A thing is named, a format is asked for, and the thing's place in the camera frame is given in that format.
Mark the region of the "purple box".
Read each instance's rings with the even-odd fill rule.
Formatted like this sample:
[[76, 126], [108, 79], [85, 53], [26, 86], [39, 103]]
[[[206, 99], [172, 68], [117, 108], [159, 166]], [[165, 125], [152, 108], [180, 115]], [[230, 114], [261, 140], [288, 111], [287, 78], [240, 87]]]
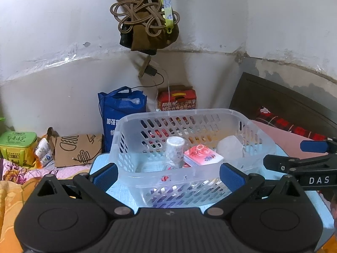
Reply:
[[146, 194], [146, 205], [159, 209], [178, 207], [184, 203], [185, 194], [177, 186], [153, 188]]

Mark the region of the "blue table mat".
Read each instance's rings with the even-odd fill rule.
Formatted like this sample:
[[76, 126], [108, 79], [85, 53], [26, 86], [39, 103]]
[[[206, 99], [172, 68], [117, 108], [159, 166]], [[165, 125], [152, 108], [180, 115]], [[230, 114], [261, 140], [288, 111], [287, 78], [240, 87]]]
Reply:
[[[106, 166], [109, 163], [109, 153], [99, 155], [93, 162], [90, 168], [90, 174], [98, 171], [102, 167]], [[134, 201], [134, 198], [131, 196], [129, 189], [116, 181], [107, 191], [108, 195], [119, 200], [123, 204], [127, 205], [136, 213], [139, 209], [139, 206]], [[309, 197], [311, 203], [315, 207], [316, 211], [319, 213], [319, 216], [323, 223], [323, 232], [316, 250], [319, 250], [328, 240], [333, 236], [334, 229], [334, 219], [330, 213], [330, 210], [324, 203], [320, 195], [315, 191], [306, 191], [307, 196]]]

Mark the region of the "green lidded yellow box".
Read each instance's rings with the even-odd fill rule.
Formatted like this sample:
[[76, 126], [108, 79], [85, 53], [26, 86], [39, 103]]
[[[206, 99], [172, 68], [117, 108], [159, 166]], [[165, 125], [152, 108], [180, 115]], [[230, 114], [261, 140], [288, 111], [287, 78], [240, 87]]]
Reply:
[[1, 135], [1, 154], [20, 166], [34, 167], [38, 137], [34, 132], [7, 131]]

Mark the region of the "brown hanging bag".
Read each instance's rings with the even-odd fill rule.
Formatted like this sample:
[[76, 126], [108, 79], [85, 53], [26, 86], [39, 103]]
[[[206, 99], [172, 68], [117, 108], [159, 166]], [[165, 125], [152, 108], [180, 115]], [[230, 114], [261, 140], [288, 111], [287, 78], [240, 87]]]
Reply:
[[180, 15], [171, 0], [124, 0], [110, 13], [118, 21], [119, 44], [131, 51], [155, 55], [178, 38]]

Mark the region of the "clear plastic basket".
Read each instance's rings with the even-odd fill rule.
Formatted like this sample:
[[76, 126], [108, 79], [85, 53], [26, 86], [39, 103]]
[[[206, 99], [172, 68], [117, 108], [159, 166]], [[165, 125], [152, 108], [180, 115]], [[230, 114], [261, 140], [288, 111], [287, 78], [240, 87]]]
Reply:
[[116, 125], [109, 160], [140, 207], [195, 207], [229, 194], [219, 169], [227, 162], [258, 172], [274, 141], [229, 109], [132, 114]]

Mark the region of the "wooden wall stick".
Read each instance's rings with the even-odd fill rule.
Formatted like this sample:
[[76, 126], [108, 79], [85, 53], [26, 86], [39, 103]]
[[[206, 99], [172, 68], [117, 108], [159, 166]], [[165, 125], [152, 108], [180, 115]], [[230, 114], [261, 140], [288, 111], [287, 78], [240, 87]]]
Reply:
[[139, 69], [139, 74], [138, 74], [138, 78], [139, 78], [139, 79], [141, 79], [141, 78], [143, 77], [143, 75], [144, 75], [144, 73], [145, 73], [145, 71], [146, 71], [146, 68], [148, 67], [150, 61], [151, 61], [151, 56], [148, 55], [148, 56], [146, 57], [146, 59], [144, 60], [142, 66], [141, 66], [140, 69]]

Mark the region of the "brown paper burger bag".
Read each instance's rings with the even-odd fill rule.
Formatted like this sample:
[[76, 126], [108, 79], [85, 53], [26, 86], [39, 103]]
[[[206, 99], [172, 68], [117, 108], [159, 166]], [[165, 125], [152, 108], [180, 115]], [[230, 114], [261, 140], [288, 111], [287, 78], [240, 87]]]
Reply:
[[92, 164], [102, 154], [102, 134], [60, 136], [49, 127], [46, 139], [54, 149], [55, 167]]

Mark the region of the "black wall charger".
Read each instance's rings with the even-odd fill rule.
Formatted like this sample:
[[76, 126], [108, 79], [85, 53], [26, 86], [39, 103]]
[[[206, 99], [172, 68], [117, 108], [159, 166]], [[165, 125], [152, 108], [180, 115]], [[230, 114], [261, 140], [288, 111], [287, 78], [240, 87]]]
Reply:
[[157, 69], [152, 67], [151, 65], [148, 65], [148, 66], [146, 66], [146, 68], [144, 70], [144, 73], [154, 77], [157, 74]]

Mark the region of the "pink pillow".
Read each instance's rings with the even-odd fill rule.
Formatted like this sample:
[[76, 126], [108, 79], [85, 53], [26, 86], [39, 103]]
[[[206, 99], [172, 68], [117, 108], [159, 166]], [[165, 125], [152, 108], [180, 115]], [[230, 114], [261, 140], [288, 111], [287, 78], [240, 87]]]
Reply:
[[271, 137], [273, 141], [290, 157], [306, 159], [327, 155], [327, 153], [303, 152], [300, 149], [300, 143], [303, 140], [307, 140], [305, 137], [265, 125], [261, 122], [253, 121], [253, 123]]

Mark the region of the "red gift carton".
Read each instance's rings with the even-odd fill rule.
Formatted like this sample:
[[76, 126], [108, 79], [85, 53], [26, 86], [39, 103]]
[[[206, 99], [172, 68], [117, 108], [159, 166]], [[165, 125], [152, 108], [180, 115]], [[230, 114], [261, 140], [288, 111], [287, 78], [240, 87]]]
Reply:
[[161, 111], [193, 110], [197, 106], [197, 95], [192, 86], [173, 85], [158, 90], [157, 102]]

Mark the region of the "blue tote bag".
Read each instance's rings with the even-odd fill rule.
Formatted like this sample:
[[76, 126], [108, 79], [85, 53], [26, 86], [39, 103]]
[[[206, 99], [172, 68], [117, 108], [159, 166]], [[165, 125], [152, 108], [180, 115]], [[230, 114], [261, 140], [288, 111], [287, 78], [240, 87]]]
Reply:
[[110, 93], [98, 93], [98, 106], [103, 124], [103, 149], [111, 149], [114, 130], [120, 119], [126, 115], [144, 113], [147, 96], [140, 90], [123, 86]]

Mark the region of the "orange floral bedsheet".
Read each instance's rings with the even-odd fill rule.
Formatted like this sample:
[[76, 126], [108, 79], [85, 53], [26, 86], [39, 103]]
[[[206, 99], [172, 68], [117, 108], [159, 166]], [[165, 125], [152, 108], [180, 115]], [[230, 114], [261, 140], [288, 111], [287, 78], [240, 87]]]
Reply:
[[14, 222], [40, 180], [41, 178], [29, 179], [23, 185], [8, 180], [1, 181], [1, 253], [23, 252], [14, 233]]

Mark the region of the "red plaid cloth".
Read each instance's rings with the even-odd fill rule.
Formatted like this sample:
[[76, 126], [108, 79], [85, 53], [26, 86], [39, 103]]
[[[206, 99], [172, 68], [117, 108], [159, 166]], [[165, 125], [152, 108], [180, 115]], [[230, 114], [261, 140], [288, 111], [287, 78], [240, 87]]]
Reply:
[[300, 135], [312, 140], [321, 141], [327, 140], [328, 137], [313, 131], [304, 129], [298, 125], [295, 125], [284, 118], [270, 112], [266, 107], [260, 107], [259, 112], [255, 118], [256, 121], [264, 123], [265, 125], [275, 127], [280, 130], [287, 131], [296, 135]]

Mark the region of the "pink floral sheet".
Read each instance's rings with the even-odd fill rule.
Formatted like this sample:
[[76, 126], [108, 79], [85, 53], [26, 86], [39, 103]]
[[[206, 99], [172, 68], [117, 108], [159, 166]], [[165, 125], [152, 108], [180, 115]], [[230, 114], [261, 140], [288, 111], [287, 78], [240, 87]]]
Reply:
[[53, 174], [58, 179], [72, 179], [76, 174], [89, 172], [90, 168], [90, 164], [55, 167], [54, 162], [51, 162], [51, 165], [47, 165], [44, 168], [27, 168], [1, 158], [1, 180], [11, 181], [22, 185], [30, 179], [41, 179], [47, 174]]

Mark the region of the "dark wooden headboard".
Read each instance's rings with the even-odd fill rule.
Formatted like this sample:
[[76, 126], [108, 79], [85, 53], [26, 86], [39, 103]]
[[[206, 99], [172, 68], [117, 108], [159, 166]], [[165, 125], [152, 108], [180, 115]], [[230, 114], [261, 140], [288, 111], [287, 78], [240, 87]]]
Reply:
[[230, 109], [256, 119], [261, 107], [308, 131], [336, 137], [336, 112], [292, 89], [243, 73]]

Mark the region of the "white snack packets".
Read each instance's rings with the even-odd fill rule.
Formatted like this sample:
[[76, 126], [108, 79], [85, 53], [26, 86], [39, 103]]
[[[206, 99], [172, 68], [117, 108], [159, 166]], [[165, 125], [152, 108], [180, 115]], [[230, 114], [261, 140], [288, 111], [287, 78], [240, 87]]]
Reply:
[[42, 138], [34, 150], [38, 166], [44, 168], [54, 161], [51, 146], [46, 138]]

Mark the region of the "pink tissue pack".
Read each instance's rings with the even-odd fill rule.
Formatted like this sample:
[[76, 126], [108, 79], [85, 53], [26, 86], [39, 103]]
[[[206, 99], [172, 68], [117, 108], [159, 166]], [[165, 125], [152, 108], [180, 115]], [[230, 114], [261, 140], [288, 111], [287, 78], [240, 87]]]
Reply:
[[216, 164], [224, 160], [223, 156], [203, 144], [193, 146], [185, 151], [183, 160], [190, 167]]

